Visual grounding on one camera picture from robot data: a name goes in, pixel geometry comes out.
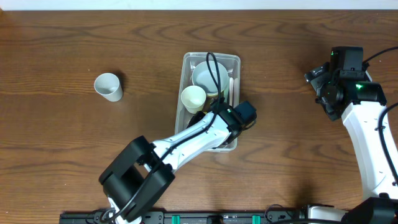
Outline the yellow bowl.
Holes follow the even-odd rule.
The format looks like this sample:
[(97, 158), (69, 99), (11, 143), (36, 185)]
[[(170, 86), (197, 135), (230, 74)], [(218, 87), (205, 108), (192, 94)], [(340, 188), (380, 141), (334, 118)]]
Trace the yellow bowl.
[[(214, 98), (218, 97), (218, 94), (217, 93), (207, 93), (206, 97), (209, 98), (209, 99), (214, 99)], [(229, 91), (228, 90), (223, 90), (221, 92), (221, 97), (222, 97), (224, 102), (227, 102), (228, 97), (229, 97)]]

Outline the light blue plastic spoon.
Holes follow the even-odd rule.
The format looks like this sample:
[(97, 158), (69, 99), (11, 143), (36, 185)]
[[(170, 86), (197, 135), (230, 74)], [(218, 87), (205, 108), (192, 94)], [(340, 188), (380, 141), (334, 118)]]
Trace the light blue plastic spoon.
[(233, 96), (234, 96), (234, 78), (229, 78), (229, 105), (233, 106)]

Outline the pale green cup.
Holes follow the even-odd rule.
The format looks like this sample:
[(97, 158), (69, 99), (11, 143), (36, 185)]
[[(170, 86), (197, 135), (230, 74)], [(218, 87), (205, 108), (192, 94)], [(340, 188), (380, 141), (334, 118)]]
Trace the pale green cup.
[(203, 109), (206, 93), (199, 86), (188, 86), (182, 91), (181, 101), (189, 113), (195, 114)]

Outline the grey bowl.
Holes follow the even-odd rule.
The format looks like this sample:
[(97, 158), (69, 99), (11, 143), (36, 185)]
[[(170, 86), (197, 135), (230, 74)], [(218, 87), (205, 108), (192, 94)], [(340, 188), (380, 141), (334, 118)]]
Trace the grey bowl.
[[(218, 63), (218, 68), (220, 72), (220, 90), (229, 89), (229, 76), (227, 69), (220, 63)], [(212, 79), (207, 63), (202, 62), (198, 64), (192, 73), (192, 83), (196, 86), (204, 89), (205, 93), (218, 93), (218, 88), (216, 87), (214, 80)]]

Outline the grey cup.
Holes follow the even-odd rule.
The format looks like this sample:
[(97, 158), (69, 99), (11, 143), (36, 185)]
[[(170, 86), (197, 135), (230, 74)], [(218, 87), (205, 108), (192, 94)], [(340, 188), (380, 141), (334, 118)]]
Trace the grey cup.
[(103, 73), (94, 82), (95, 91), (110, 102), (117, 102), (123, 97), (119, 78), (113, 73)]

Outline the yellow cup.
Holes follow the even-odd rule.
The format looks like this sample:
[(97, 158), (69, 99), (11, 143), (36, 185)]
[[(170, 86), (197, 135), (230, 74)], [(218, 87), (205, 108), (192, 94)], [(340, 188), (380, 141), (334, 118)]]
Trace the yellow cup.
[(205, 104), (203, 105), (202, 112), (204, 112), (204, 113), (209, 112), (209, 111), (211, 110), (211, 106), (212, 106), (214, 103), (216, 103), (217, 100), (218, 100), (218, 97), (217, 97), (217, 96), (215, 96), (215, 97), (207, 97), (207, 98), (206, 98), (206, 101), (205, 101)]

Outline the white plastic fork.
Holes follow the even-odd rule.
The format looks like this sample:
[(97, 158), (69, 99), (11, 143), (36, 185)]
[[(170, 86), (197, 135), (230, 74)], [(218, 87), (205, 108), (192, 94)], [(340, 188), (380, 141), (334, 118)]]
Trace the white plastic fork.
[(239, 104), (239, 79), (234, 79), (234, 90), (233, 90), (233, 107)]

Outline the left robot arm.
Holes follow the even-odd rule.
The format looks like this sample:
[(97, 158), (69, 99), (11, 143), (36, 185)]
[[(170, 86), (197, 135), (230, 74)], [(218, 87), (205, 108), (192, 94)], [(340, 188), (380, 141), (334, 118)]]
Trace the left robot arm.
[(209, 149), (234, 141), (254, 125), (256, 109), (248, 101), (232, 107), (214, 103), (207, 114), (197, 113), (187, 129), (149, 142), (132, 140), (100, 175), (99, 182), (112, 204), (101, 223), (118, 218), (129, 223), (143, 216), (175, 179), (175, 172)]

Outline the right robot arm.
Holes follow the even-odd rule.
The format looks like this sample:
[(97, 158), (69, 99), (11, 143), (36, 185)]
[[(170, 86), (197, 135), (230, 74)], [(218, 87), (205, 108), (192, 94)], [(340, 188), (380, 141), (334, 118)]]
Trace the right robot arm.
[(397, 147), (382, 86), (374, 82), (363, 48), (331, 49), (330, 61), (305, 74), (316, 103), (340, 119), (354, 147), (363, 201), (351, 210), (309, 205), (302, 223), (397, 223)]

